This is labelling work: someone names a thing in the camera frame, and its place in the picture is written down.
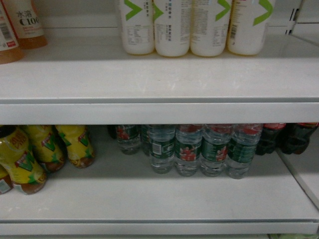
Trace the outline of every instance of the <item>plastic bottle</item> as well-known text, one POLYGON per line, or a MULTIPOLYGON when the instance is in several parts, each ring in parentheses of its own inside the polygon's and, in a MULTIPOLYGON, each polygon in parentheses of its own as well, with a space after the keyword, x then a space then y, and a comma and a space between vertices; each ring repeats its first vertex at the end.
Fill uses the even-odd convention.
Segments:
POLYGON ((301 154, 310 142, 310 136, 318 128, 319 123, 292 123, 288 124, 286 132, 281 138, 280 150, 285 154, 301 154))
POLYGON ((86 168, 94 162, 95 153, 86 125, 56 125, 63 140, 69 161, 77 168, 86 168))
POLYGON ((32 144, 35 159, 49 173, 60 170, 65 163, 51 125, 21 125, 32 144))
POLYGON ((286 123, 265 123, 260 140, 257 144, 256 154, 264 155, 275 151, 277 136, 284 129, 286 123))
POLYGON ((117 0, 121 37, 125 51, 145 55, 154 51, 152 0, 117 0))
POLYGON ((0 125, 0 164, 9 173, 12 185, 24 194, 44 187, 47 176, 36 162, 27 135, 13 125, 0 125))
POLYGON ((173 124, 149 124, 150 161, 154 172, 170 172, 174 165, 175 126, 173 124))
POLYGON ((8 13, 21 49, 47 45, 33 0, 1 0, 8 13))
POLYGON ((120 124, 116 126, 117 140, 123 154, 135 154, 140 149, 141 139, 139 129, 135 124, 120 124))
POLYGON ((143 153, 146 156, 150 155, 150 137, 149 127, 146 124, 141 125, 141 144, 143 153))
POLYGON ((232 130, 232 124, 204 126, 200 157, 200 170, 204 175, 216 177, 224 170, 232 130))
POLYGON ((24 54, 10 26, 9 20, 0 2, 0 64, 20 60, 24 54))
POLYGON ((190 48, 198 56, 211 57, 226 45, 232 0, 194 0, 190 48))
POLYGON ((202 127, 202 124, 180 124, 176 128, 175 167, 181 176, 189 177, 197 172, 202 127))
POLYGON ((0 195, 10 191, 12 188, 13 185, 9 173, 0 165, 0 195))
POLYGON ((239 55, 256 55, 265 43, 276 0, 234 0, 227 47, 239 55))
POLYGON ((251 165, 263 125, 260 123, 235 124, 228 143, 226 173, 231 178, 243 178, 251 165))
POLYGON ((154 0, 155 48, 159 55, 185 55, 190 45, 192 0, 154 0))

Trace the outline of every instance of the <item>shelving unit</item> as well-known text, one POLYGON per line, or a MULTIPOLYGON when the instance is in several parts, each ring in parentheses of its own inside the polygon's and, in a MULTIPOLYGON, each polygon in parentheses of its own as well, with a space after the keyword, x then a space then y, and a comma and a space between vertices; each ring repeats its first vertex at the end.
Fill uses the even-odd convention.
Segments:
MULTIPOLYGON (((97 159, 83 170, 68 163, 35 195, 2 195, 0 236, 316 233, 318 172, 299 162, 316 159, 318 136, 311 153, 280 155, 293 175, 273 153, 242 180, 183 178, 155 174, 142 152, 121 154, 104 126, 319 121, 316 28, 313 38, 282 34, 294 22, 280 0, 258 56, 138 57, 122 49, 112 1, 94 0, 96 16, 74 1, 35 1, 49 45, 0 65, 0 124, 92 125, 97 159), (85 19, 68 15, 77 10, 85 19)), ((294 12, 300 2, 289 0, 294 12)))

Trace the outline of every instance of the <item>juice bottle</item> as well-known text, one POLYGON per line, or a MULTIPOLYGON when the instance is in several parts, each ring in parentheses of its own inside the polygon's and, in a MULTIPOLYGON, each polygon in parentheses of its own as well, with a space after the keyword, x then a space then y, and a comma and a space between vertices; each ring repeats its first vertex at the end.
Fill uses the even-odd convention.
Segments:
POLYGON ((24 54, 0 3, 0 64, 20 60, 23 56, 24 54))
POLYGON ((51 125, 21 125, 32 144, 34 157, 50 173, 60 170, 65 163, 51 125))
POLYGON ((33 0, 1 0, 21 49, 47 45, 33 0))
POLYGON ((56 125, 63 139, 68 158, 77 168, 86 168, 94 162, 95 153, 85 125, 56 125))
POLYGON ((38 192, 46 182, 46 173, 33 157, 27 135, 16 126, 0 126, 0 164, 9 173, 13 187, 24 194, 38 192))

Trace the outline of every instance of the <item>orange bottle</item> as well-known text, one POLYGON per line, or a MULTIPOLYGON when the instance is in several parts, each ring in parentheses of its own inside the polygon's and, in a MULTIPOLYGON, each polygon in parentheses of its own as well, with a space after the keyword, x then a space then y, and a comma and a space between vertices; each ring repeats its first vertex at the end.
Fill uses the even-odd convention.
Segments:
POLYGON ((1 0, 21 49, 47 45, 33 0, 1 0))
POLYGON ((23 56, 4 8, 0 4, 0 64, 20 60, 23 56))

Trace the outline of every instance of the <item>white shelf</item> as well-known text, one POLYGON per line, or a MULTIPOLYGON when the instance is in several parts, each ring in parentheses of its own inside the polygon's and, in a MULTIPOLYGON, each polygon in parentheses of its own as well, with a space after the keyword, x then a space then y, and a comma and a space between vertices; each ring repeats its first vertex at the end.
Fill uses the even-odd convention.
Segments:
POLYGON ((318 56, 285 35, 269 35, 256 57, 211 59, 129 56, 118 37, 51 38, 0 65, 0 123, 316 121, 318 56))
POLYGON ((278 153, 305 193, 319 208, 319 130, 316 130, 311 136, 310 144, 304 153, 287 155, 280 150, 278 153))
POLYGON ((319 212, 276 154, 256 156, 235 180, 154 173, 142 152, 123 155, 105 126, 91 128, 98 155, 67 163, 38 193, 1 196, 0 235, 316 233, 319 212))

